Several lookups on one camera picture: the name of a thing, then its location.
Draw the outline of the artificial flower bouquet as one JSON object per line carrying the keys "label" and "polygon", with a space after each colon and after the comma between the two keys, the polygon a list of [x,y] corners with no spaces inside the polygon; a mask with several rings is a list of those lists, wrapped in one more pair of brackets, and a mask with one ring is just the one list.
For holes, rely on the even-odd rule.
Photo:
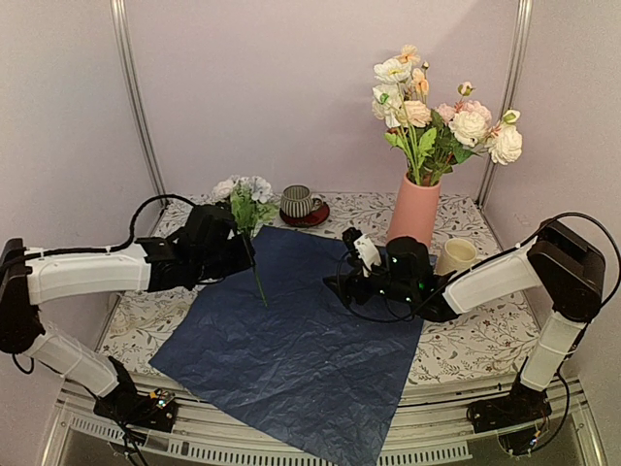
{"label": "artificial flower bouquet", "polygon": [[231,176],[212,189],[212,199],[230,208],[238,231],[248,242],[257,226],[269,223],[278,213],[272,185],[260,176]]}

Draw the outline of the blue wrapping paper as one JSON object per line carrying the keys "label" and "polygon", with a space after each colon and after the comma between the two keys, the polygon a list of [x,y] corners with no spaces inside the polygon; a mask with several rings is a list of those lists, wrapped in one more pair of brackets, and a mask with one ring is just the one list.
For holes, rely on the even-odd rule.
{"label": "blue wrapping paper", "polygon": [[394,415],[422,333],[406,307],[375,298],[357,315],[322,279],[344,245],[271,226],[253,241],[257,267],[199,292],[150,365],[252,426],[283,400],[348,397],[378,422]]}

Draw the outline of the pink rose stem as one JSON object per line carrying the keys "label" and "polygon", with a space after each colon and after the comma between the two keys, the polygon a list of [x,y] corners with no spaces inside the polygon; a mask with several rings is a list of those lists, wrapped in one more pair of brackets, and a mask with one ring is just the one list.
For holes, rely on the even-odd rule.
{"label": "pink rose stem", "polygon": [[453,106],[440,104],[432,111],[438,130],[430,162],[431,185],[453,171],[482,149],[492,126],[492,114],[477,100],[459,101]]}

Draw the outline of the peach rose cluster stem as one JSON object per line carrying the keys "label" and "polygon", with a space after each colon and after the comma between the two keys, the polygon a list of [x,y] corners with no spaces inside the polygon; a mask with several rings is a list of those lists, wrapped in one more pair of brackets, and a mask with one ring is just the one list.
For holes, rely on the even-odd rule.
{"label": "peach rose cluster stem", "polygon": [[397,117],[398,141],[407,157],[409,179],[419,186],[430,186],[431,170],[426,163],[433,158],[438,136],[431,110],[420,101],[405,101]]}

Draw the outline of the white poppy flower stem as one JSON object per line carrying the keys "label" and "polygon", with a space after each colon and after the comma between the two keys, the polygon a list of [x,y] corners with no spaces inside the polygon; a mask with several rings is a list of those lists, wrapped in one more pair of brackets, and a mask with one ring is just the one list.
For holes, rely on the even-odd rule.
{"label": "white poppy flower stem", "polygon": [[398,141],[398,121],[397,113],[405,101],[418,101],[412,99],[408,94],[408,84],[410,81],[411,66],[402,64],[397,56],[400,52],[389,57],[373,66],[376,84],[372,89],[372,111],[378,120],[384,122],[386,126],[387,141],[392,148],[401,150]]}

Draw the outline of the white rose stem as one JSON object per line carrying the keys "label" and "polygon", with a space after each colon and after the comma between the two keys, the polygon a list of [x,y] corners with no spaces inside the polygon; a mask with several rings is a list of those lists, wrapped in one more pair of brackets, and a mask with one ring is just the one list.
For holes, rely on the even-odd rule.
{"label": "white rose stem", "polygon": [[521,113],[508,109],[493,122],[491,112],[479,101],[470,99],[474,92],[471,82],[460,83],[457,92],[460,100],[447,123],[455,139],[463,147],[485,149],[494,164],[506,166],[517,161],[523,147],[523,136],[517,128]]}

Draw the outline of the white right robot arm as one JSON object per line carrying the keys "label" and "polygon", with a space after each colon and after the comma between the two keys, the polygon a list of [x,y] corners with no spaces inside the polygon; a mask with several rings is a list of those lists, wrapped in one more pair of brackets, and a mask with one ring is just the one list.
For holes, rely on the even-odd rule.
{"label": "white right robot arm", "polygon": [[428,248],[410,236],[390,240],[384,250],[359,230],[343,233],[346,251],[324,284],[350,310],[373,298],[402,304],[407,317],[434,323],[455,320],[489,303],[520,293],[534,308],[539,336],[502,403],[502,415],[521,423],[539,407],[553,378],[571,358],[586,329],[608,303],[606,260],[570,229],[559,214],[507,250],[461,272],[434,271]]}

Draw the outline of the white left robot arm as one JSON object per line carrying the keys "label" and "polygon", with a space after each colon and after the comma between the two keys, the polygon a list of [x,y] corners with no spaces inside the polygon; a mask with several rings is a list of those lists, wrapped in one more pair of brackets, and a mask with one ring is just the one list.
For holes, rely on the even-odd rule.
{"label": "white left robot arm", "polygon": [[123,365],[41,320],[41,305],[118,291],[191,290],[254,264],[248,236],[217,205],[193,207],[184,226],[167,237],[131,237],[114,247],[46,250],[10,239],[1,252],[1,351],[50,367],[122,420],[137,420],[144,400]]}

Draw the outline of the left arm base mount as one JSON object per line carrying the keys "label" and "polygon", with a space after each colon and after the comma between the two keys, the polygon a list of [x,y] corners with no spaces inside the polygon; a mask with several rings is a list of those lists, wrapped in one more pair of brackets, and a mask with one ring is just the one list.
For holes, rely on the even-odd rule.
{"label": "left arm base mount", "polygon": [[110,394],[97,397],[93,413],[123,425],[171,433],[179,405],[175,394],[156,388],[141,394],[133,385],[118,385]]}

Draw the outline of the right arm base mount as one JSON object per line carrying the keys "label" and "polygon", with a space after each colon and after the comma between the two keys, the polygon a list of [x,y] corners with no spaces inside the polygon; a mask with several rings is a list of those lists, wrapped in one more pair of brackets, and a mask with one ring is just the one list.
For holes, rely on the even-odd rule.
{"label": "right arm base mount", "polygon": [[512,456],[529,454],[536,446],[541,428],[535,427],[537,420],[547,421],[551,415],[547,393],[508,394],[506,396],[478,400],[466,411],[467,420],[475,433],[499,431],[505,428],[529,423],[530,426],[503,434],[499,437],[501,447]]}

